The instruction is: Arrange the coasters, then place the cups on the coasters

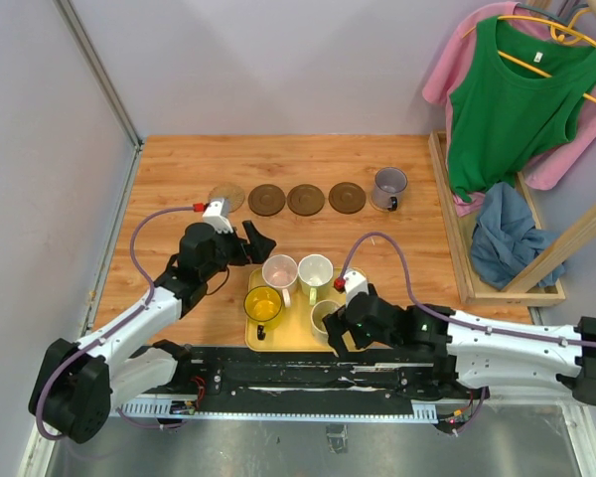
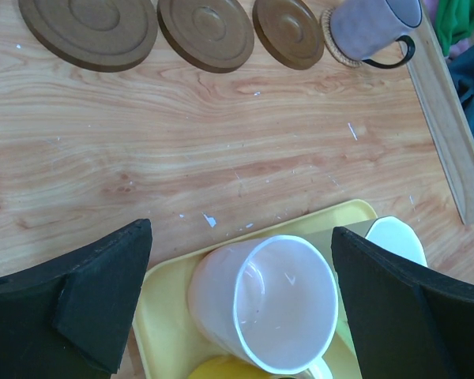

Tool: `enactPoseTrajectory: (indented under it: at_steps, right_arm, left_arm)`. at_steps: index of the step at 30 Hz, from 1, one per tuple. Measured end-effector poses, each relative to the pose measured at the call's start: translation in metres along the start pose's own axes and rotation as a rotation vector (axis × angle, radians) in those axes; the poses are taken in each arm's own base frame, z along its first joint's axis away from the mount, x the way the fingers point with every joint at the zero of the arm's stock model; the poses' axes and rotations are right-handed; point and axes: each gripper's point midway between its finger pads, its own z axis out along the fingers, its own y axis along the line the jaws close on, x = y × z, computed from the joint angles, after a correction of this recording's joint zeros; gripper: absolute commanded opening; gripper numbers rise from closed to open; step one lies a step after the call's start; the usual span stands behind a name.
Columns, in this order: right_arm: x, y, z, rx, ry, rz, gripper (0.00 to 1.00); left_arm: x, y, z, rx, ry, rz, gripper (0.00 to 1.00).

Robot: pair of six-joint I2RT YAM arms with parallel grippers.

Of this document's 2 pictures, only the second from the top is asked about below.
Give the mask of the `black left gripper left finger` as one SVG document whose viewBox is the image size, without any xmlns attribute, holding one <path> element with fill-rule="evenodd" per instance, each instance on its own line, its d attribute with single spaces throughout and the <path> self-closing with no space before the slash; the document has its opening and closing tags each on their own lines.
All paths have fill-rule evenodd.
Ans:
<svg viewBox="0 0 474 379">
<path fill-rule="evenodd" d="M 0 277 L 0 378 L 109 378 L 152 248 L 148 219 Z"/>
</svg>

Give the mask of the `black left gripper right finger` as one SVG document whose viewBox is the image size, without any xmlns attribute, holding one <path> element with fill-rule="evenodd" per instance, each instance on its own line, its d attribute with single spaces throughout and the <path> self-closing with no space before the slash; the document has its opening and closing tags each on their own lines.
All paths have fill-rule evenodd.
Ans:
<svg viewBox="0 0 474 379">
<path fill-rule="evenodd" d="M 364 378 L 474 378 L 474 285 L 333 229 L 333 264 Z"/>
</svg>

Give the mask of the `white mug green handle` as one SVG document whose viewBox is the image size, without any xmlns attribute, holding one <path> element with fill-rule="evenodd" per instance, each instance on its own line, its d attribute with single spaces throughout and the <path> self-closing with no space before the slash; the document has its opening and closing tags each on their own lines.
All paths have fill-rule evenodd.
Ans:
<svg viewBox="0 0 474 379">
<path fill-rule="evenodd" d="M 414 230 L 394 216 L 376 219 L 365 239 L 400 257 L 427 267 L 423 245 Z"/>
</svg>

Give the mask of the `pink translucent mug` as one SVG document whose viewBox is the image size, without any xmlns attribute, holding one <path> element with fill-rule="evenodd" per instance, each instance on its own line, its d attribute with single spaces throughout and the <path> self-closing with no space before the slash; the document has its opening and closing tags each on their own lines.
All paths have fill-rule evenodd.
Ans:
<svg viewBox="0 0 474 379">
<path fill-rule="evenodd" d="M 322 361 L 339 308 L 327 260 L 294 235 L 248 239 L 212 251 L 196 266 L 187 301 L 208 340 L 281 376 Z"/>
</svg>

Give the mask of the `brown wooden coaster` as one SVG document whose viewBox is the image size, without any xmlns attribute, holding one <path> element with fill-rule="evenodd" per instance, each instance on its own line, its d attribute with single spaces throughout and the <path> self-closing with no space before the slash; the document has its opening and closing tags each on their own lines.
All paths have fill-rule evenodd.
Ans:
<svg viewBox="0 0 474 379">
<path fill-rule="evenodd" d="M 158 1 L 157 16 L 171 47 L 197 68 L 229 73 L 253 52 L 253 26 L 237 1 Z"/>
<path fill-rule="evenodd" d="M 158 33 L 150 1 L 19 1 L 30 32 L 63 60 L 97 72 L 143 62 Z"/>
<path fill-rule="evenodd" d="M 303 1 L 256 1 L 253 23 L 265 49 L 283 65 L 297 70 L 315 65 L 324 52 L 324 36 Z"/>
</svg>

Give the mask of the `purple mug black handle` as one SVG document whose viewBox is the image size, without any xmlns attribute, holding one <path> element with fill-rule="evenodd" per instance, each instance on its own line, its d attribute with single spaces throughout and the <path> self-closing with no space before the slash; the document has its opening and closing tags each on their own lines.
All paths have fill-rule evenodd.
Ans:
<svg viewBox="0 0 474 379">
<path fill-rule="evenodd" d="M 418 28 L 423 13 L 419 0 L 347 0 L 335 8 L 330 28 L 337 46 L 349 58 L 379 69 L 408 63 L 416 52 L 410 32 Z M 384 64 L 371 57 L 395 42 L 406 44 L 404 57 Z"/>
</svg>

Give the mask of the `woven rattan coaster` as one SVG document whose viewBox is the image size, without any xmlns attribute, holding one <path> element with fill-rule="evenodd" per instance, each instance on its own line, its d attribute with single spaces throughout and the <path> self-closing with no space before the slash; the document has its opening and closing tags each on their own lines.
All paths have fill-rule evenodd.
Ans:
<svg viewBox="0 0 474 379">
<path fill-rule="evenodd" d="M 325 45 L 328 48 L 330 54 L 341 64 L 349 68 L 358 68 L 363 63 L 361 61 L 356 61 L 349 58 L 342 50 L 337 46 L 335 39 L 330 28 L 331 16 L 333 14 L 334 8 L 327 8 L 322 11 L 320 16 L 320 26 L 322 28 L 323 36 L 325 38 Z"/>
</svg>

